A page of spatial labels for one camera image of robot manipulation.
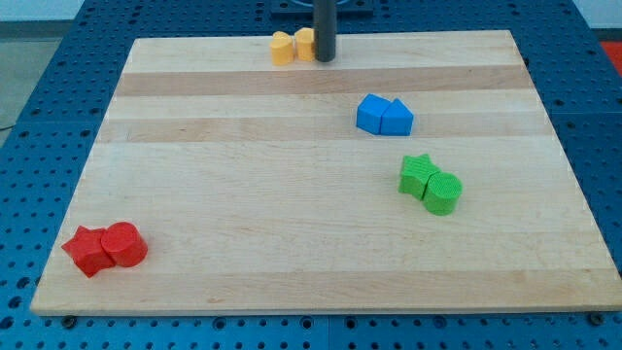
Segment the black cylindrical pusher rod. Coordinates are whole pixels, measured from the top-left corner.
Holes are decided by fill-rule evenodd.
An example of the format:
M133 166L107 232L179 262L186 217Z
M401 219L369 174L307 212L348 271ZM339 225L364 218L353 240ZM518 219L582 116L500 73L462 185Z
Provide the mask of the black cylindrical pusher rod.
M331 62L336 54L336 1L313 1L315 56L320 62Z

